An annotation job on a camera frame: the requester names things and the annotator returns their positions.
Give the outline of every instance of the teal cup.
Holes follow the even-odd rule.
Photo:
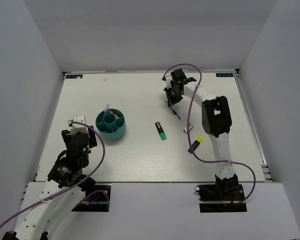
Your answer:
[[[95,119],[95,126],[101,137],[107,140],[117,140],[126,132],[125,116],[117,109],[110,108],[112,113],[100,112]]]

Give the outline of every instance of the black label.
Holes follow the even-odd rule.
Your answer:
[[[217,78],[232,78],[234,75],[232,73],[216,73]]]
[[[77,75],[67,75],[65,76],[66,79],[82,79],[83,75],[82,74],[77,74]]]
[[[156,129],[158,130],[158,133],[159,133],[159,134],[164,133],[164,130],[162,129],[162,126],[161,126],[160,122],[156,122],[156,123],[155,123],[155,127],[156,127]]]

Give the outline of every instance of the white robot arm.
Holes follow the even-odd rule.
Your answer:
[[[183,96],[192,98],[197,87],[197,80],[186,77],[182,69],[174,70],[162,80],[166,82],[164,91],[168,107],[180,102]],[[232,196],[239,186],[229,148],[232,119],[228,100],[225,96],[215,96],[198,86],[193,101],[202,109],[202,127],[210,137],[215,160],[228,161],[216,163],[215,173],[215,192],[220,196],[220,200],[226,199]]]
[[[192,98],[194,94],[194,90],[196,88],[196,83],[191,82],[184,86],[184,95]],[[198,86],[198,89],[195,93],[194,102],[196,102],[199,106],[202,106],[202,103],[206,100],[214,101],[217,97],[203,87]],[[220,114],[220,111],[214,110],[213,113],[215,115]],[[215,175],[219,177],[219,179],[230,179],[232,178],[236,172],[231,163],[231,154],[229,148],[229,134],[227,132],[221,133],[218,137],[213,134],[209,134],[209,138],[212,143],[214,159],[215,160],[227,160],[229,163],[221,162],[216,163],[216,173]]]
[[[85,124],[84,116],[73,118],[74,122]],[[47,240],[66,218],[69,212],[87,194],[93,193],[95,181],[87,178],[78,186],[56,196],[50,200],[43,201],[47,197],[72,187],[87,176],[82,174],[82,169],[89,164],[91,148],[97,146],[95,134],[87,127],[68,122],[70,130],[61,132],[66,150],[58,156],[51,169],[44,190],[39,196],[42,204],[33,207],[22,223],[14,231],[6,232],[3,240]]]

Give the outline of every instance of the green highlighter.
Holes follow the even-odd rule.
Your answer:
[[[165,134],[164,130],[162,129],[162,127],[160,125],[160,122],[156,122],[155,127],[158,130],[158,133],[159,133],[159,136],[160,136],[161,140],[166,140],[167,137],[166,137],[166,134]]]

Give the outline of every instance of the white tabletop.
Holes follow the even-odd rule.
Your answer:
[[[173,109],[179,120],[165,103],[165,82],[162,73],[100,73],[84,74],[83,78],[65,79],[52,126],[40,159],[37,181],[46,181],[58,154],[66,149],[61,131],[68,128],[68,120],[85,116],[89,125],[106,104],[120,110],[126,121],[126,133],[118,141],[106,141],[105,160],[92,176],[97,182],[214,182],[215,164],[201,163],[188,153],[186,116],[190,99],[184,97]],[[199,79],[198,73],[186,73]],[[262,157],[254,143],[236,81],[233,77],[216,77],[203,73],[202,87],[216,96],[228,99],[232,127],[229,137],[233,161],[249,165],[257,181],[264,181]],[[167,139],[161,140],[155,122],[160,122]],[[208,135],[202,127],[201,106],[193,104],[190,122],[194,125],[191,140],[203,136],[196,149],[198,156],[213,160],[214,152]],[[87,174],[99,163],[102,147],[92,149]],[[241,182],[253,180],[251,172],[235,166]]]
[[[21,209],[38,201],[30,182]],[[300,232],[281,183],[257,183],[247,212],[200,213],[196,183],[112,183],[109,212],[70,212],[52,240],[291,240]],[[248,194],[252,183],[243,183]],[[22,214],[17,225],[27,216]]]

